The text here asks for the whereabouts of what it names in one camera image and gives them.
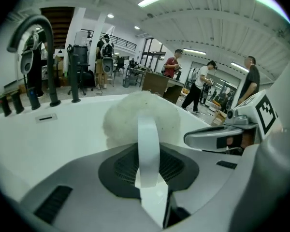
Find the black faucet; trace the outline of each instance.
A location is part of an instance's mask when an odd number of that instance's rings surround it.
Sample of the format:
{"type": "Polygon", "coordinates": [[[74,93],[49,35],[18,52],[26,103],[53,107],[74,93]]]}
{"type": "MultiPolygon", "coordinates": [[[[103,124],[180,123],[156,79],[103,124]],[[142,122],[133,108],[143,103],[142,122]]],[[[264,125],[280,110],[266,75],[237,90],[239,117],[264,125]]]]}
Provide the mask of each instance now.
{"type": "Polygon", "coordinates": [[[54,54],[54,36],[53,30],[50,22],[43,15],[31,15],[25,19],[14,32],[9,46],[7,48],[8,52],[15,53],[17,52],[19,42],[22,35],[33,25],[40,25],[45,32],[46,41],[47,41],[47,72],[48,72],[48,86],[49,86],[49,96],[50,96],[50,106],[57,106],[60,104],[58,100],[55,82],[54,82],[54,73],[53,73],[53,54],[54,54]]]}

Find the cable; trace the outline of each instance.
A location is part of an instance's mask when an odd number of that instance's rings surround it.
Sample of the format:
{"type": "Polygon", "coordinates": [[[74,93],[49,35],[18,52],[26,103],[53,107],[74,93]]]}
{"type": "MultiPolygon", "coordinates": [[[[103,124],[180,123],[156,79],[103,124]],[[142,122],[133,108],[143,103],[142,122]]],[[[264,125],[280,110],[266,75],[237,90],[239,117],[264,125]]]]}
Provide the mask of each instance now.
{"type": "Polygon", "coordinates": [[[102,92],[102,87],[101,87],[100,84],[98,84],[98,85],[99,85],[99,87],[100,87],[100,91],[101,91],[101,93],[96,93],[96,95],[100,95],[100,96],[102,96],[102,94],[103,94],[103,92],[102,92]]]}

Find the staircase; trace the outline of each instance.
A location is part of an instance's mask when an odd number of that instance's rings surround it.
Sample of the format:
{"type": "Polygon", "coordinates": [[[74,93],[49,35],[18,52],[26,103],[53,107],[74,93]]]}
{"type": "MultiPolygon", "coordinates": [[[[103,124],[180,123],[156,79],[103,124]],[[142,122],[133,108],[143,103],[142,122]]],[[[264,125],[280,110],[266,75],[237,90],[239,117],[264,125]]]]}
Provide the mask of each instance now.
{"type": "Polygon", "coordinates": [[[74,8],[42,8],[41,13],[50,21],[50,24],[52,25],[54,33],[54,49],[64,49],[74,8]]]}

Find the floor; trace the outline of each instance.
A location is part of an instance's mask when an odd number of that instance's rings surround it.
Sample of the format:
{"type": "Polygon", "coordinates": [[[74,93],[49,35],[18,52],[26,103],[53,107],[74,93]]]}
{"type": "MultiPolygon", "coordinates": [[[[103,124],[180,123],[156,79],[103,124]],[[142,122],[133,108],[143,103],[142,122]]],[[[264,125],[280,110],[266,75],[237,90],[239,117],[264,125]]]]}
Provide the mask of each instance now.
{"type": "MultiPolygon", "coordinates": [[[[99,90],[99,89],[95,88],[95,89],[93,89],[93,91],[91,91],[90,88],[88,88],[86,91],[86,96],[84,96],[81,91],[78,92],[79,98],[81,99],[82,97],[93,97],[93,96],[101,96],[101,95],[130,94],[130,93],[133,93],[136,91],[140,91],[142,89],[142,86],[139,87],[139,85],[129,86],[128,88],[126,88],[126,87],[123,87],[122,83],[123,83],[123,76],[116,76],[114,87],[113,87],[113,84],[108,84],[107,89],[99,90]]],[[[23,84],[23,82],[20,81],[18,83],[14,83],[14,84],[12,84],[12,86],[9,86],[9,89],[17,88],[18,85],[20,85],[20,84],[23,84]]],[[[68,95],[69,90],[70,90],[70,87],[58,87],[57,88],[58,99],[59,100],[72,99],[72,94],[68,95]]],[[[46,89],[43,91],[44,91],[44,96],[39,100],[40,103],[50,102],[50,98],[48,95],[49,90],[46,89]]],[[[21,94],[20,98],[21,98],[21,101],[22,101],[24,107],[30,106],[30,102],[29,102],[29,99],[28,99],[26,94],[21,94]]],[[[176,105],[181,107],[184,99],[185,99],[185,97],[180,96],[176,105]]],[[[11,109],[13,109],[13,107],[14,107],[12,102],[10,103],[10,107],[11,107],[11,109]]],[[[187,111],[192,112],[192,108],[193,108],[193,103],[187,107],[187,111]]],[[[198,111],[201,113],[198,115],[195,115],[195,116],[197,116],[198,118],[202,119],[204,122],[206,122],[207,124],[210,125],[212,123],[214,117],[211,115],[212,112],[209,110],[209,108],[199,104],[198,111]]]]}

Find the black t-shirt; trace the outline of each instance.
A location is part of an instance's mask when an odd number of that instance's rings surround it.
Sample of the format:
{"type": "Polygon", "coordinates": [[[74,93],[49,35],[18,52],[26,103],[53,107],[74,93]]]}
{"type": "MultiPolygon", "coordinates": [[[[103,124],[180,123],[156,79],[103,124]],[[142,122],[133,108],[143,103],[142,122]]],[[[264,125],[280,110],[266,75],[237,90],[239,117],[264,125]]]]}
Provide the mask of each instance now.
{"type": "Polygon", "coordinates": [[[258,93],[259,86],[260,86],[260,74],[259,74],[257,67],[254,65],[251,65],[249,73],[246,76],[246,80],[245,80],[244,86],[242,88],[240,98],[242,98],[243,95],[246,93],[246,91],[248,90],[251,83],[256,83],[257,87],[256,87],[255,91],[250,96],[258,93]]]}
{"type": "Polygon", "coordinates": [[[102,46],[104,45],[104,42],[102,40],[99,40],[97,47],[99,48],[97,59],[101,59],[101,53],[100,50],[102,49],[102,46]]]}

